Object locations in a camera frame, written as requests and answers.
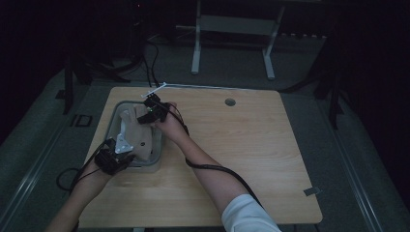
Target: person's left arm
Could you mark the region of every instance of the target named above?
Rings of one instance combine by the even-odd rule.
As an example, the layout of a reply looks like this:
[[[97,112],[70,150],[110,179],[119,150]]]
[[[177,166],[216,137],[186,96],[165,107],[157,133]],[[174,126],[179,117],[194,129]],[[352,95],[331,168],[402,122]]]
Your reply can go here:
[[[92,160],[84,169],[81,177],[98,169],[99,168]],[[100,194],[111,177],[112,176],[99,170],[81,179],[75,185],[69,199],[64,203],[63,207],[45,231],[73,231],[82,211],[97,195]]]

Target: black device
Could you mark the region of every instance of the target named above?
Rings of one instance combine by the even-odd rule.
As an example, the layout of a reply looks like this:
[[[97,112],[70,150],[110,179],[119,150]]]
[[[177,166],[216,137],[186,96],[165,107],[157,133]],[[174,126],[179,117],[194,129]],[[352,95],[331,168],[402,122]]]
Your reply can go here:
[[[154,123],[158,119],[161,122],[165,121],[170,106],[168,102],[163,103],[156,94],[150,94],[144,101],[144,105],[147,106],[148,113],[136,119],[139,124]]]
[[[126,169],[135,157],[128,156],[128,153],[116,154],[115,143],[113,138],[107,139],[96,151],[97,154],[94,159],[96,165],[109,175],[115,175],[117,172]]]

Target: sleeve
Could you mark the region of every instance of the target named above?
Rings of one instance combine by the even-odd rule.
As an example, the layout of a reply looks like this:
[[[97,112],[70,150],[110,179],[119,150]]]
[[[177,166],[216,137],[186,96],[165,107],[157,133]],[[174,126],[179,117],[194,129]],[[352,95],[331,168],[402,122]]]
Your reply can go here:
[[[226,232],[280,232],[277,224],[249,194],[233,199],[222,213]]]

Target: person's hand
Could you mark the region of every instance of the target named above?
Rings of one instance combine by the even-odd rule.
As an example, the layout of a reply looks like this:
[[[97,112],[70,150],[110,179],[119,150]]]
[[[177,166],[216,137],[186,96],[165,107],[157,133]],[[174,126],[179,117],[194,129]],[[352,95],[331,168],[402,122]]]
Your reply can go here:
[[[108,175],[102,170],[99,170],[99,167],[94,163],[94,160],[91,160],[90,163],[85,167],[84,171],[81,174],[81,177],[84,178],[77,182],[73,189],[72,196],[77,198],[77,200],[81,201],[84,204],[88,204],[89,202],[91,202],[91,200],[98,196],[100,192],[102,192],[106,183],[108,183],[108,181],[112,178],[111,175]]]
[[[171,105],[169,106],[169,111],[171,111],[174,115],[175,108],[177,106],[176,102],[169,102]],[[178,143],[181,139],[186,138],[188,135],[185,132],[184,128],[182,127],[181,123],[171,114],[168,113],[166,115],[165,121],[162,123],[157,121],[155,126],[160,129],[166,137],[171,139],[173,142]]]

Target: wooden table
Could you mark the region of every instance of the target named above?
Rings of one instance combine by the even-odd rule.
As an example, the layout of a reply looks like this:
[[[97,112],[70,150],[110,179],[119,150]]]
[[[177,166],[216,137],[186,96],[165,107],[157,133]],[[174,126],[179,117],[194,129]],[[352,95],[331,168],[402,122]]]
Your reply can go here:
[[[148,88],[111,90],[88,157],[104,140],[115,105],[141,101]],[[212,157],[252,187],[278,224],[318,223],[310,179],[275,91],[163,88],[163,102],[177,102],[190,136]],[[227,106],[226,99],[235,100]],[[183,154],[171,141],[162,147],[155,173],[125,170],[115,176],[80,218],[81,227],[219,226],[220,216]]]

